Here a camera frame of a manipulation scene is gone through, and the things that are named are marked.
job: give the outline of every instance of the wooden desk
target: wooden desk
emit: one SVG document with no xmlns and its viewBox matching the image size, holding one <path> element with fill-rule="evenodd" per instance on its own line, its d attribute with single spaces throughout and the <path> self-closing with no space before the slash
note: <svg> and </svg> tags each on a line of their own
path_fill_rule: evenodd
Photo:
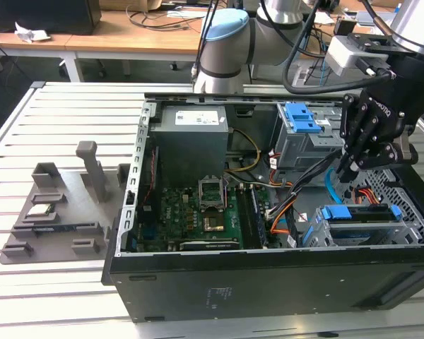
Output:
<svg viewBox="0 0 424 339">
<path fill-rule="evenodd" d="M 334 20 L 342 14 L 342 8 L 364 11 L 357 0 L 341 0 L 341 5 L 332 16 Z M 394 10 L 375 7 L 376 11 Z M 141 22 L 141 15 L 135 20 Z M 149 25 L 162 25 L 179 21 L 179 18 L 162 17 L 147 20 Z M 103 11 L 102 18 L 93 35 L 52 35 L 46 42 L 28 44 L 20 41 L 13 33 L 0 33 L 0 45 L 8 55 L 27 57 L 59 57 L 65 60 L 71 81 L 82 81 L 79 59 L 120 59 L 120 60 L 161 60 L 193 61 L 199 42 L 201 19 L 189 23 L 192 28 L 174 32 L 158 32 L 140 28 L 130 23 L 123 11 Z M 333 35 L 332 25 L 322 25 L 320 29 Z M 368 32 L 369 28 L 356 27 L 356 32 Z M 319 51 L 315 39 L 310 40 L 308 49 Z M 124 62 L 124 70 L 129 71 L 129 63 Z"/>
<path fill-rule="evenodd" d="M 141 22 L 143 15 L 134 20 Z M 162 17 L 147 20 L 146 25 L 164 25 L 180 18 Z M 122 11 L 102 12 L 93 35 L 73 35 L 66 43 L 69 51 L 144 52 L 156 54 L 195 54 L 199 43 L 201 19 L 189 22 L 192 28 L 173 32 L 158 32 L 132 24 Z"/>
<path fill-rule="evenodd" d="M 66 43 L 72 37 L 72 34 L 51 34 L 50 40 L 36 41 L 31 44 L 22 41 L 14 33 L 0 33 L 0 47 L 16 49 L 46 49 L 64 51 Z"/>
</svg>

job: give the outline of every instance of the white sticker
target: white sticker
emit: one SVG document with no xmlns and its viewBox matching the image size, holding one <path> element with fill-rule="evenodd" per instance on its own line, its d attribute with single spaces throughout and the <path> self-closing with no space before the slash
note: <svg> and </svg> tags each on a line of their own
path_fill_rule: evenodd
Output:
<svg viewBox="0 0 424 339">
<path fill-rule="evenodd" d="M 316 124 L 318 125 L 325 125 L 325 126 L 331 126 L 328 120 L 316 120 Z"/>
<path fill-rule="evenodd" d="M 276 170 L 277 169 L 276 158 L 274 158 L 274 157 L 271 157 L 270 158 L 270 168 L 273 169 L 273 170 Z"/>
<path fill-rule="evenodd" d="M 294 249 L 295 247 L 297 247 L 297 242 L 294 240 L 294 238 L 291 237 L 290 234 L 288 235 L 288 244 L 291 249 Z"/>
<path fill-rule="evenodd" d="M 298 216 L 298 222 L 307 222 L 308 216 L 306 213 L 300 213 Z"/>
<path fill-rule="evenodd" d="M 176 125 L 219 125 L 217 111 L 178 111 Z"/>
</svg>

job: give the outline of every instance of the aluminum slotted table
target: aluminum slotted table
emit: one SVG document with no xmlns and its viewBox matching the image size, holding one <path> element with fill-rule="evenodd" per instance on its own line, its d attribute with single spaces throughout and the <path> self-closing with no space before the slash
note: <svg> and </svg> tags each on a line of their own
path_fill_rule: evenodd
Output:
<svg viewBox="0 0 424 339">
<path fill-rule="evenodd" d="M 0 130 L 0 250 L 38 162 L 83 169 L 75 156 L 80 140 L 97 142 L 104 168 L 129 162 L 144 93 L 192 91 L 189 85 L 129 83 L 39 87 L 29 89 Z M 269 85 L 246 86 L 245 91 L 285 93 Z M 418 127 L 411 139 L 420 145 L 421 161 L 424 122 Z M 424 164 L 415 169 L 424 180 Z M 424 338 L 424 290 L 390 311 L 135 325 L 115 288 L 100 283 L 103 263 L 0 264 L 0 338 L 311 338 L 322 331 L 340 338 Z"/>
</svg>

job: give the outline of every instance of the blue cable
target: blue cable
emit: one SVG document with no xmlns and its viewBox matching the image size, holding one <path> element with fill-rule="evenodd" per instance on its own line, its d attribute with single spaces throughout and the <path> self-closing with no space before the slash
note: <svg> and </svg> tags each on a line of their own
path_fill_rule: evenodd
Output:
<svg viewBox="0 0 424 339">
<path fill-rule="evenodd" d="M 326 52 L 327 48 L 324 42 L 321 42 L 322 44 L 322 49 Z M 320 75 L 320 82 L 319 82 L 319 86 L 322 86 L 322 80 L 324 80 L 324 72 L 325 72 L 325 61 L 322 62 L 321 65 L 321 70 L 322 70 L 322 74 Z"/>
<path fill-rule="evenodd" d="M 336 191 L 334 190 L 333 186 L 331 185 L 331 172 L 334 171 L 334 168 L 330 168 L 328 170 L 328 172 L 325 175 L 325 187 L 326 189 L 328 189 L 328 192 L 330 193 L 330 196 L 333 198 L 333 200 L 336 203 L 342 203 L 342 200 L 339 198 L 338 194 L 336 193 Z"/>
</svg>

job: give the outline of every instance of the label sticker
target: label sticker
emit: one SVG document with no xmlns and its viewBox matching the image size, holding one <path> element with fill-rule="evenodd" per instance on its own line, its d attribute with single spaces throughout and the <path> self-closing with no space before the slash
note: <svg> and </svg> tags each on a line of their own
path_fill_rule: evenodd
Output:
<svg viewBox="0 0 424 339">
<path fill-rule="evenodd" d="M 300 213 L 298 216 L 298 222 L 307 222 L 308 217 L 306 213 Z"/>
<path fill-rule="evenodd" d="M 273 170 L 276 170 L 277 169 L 276 158 L 274 158 L 274 157 L 271 157 L 270 158 L 270 168 L 273 169 Z"/>
<path fill-rule="evenodd" d="M 206 308 L 217 309 L 220 305 L 228 304 L 232 296 L 232 287 L 211 287 L 207 289 Z"/>
<path fill-rule="evenodd" d="M 176 125 L 219 125 L 217 111 L 178 111 Z"/>
<path fill-rule="evenodd" d="M 295 247 L 297 247 L 297 242 L 294 240 L 294 238 L 291 237 L 290 234 L 288 235 L 288 244 L 291 249 L 294 249 Z"/>
<path fill-rule="evenodd" d="M 328 120 L 316 120 L 316 124 L 322 125 L 322 126 L 331 126 L 330 122 Z"/>
</svg>

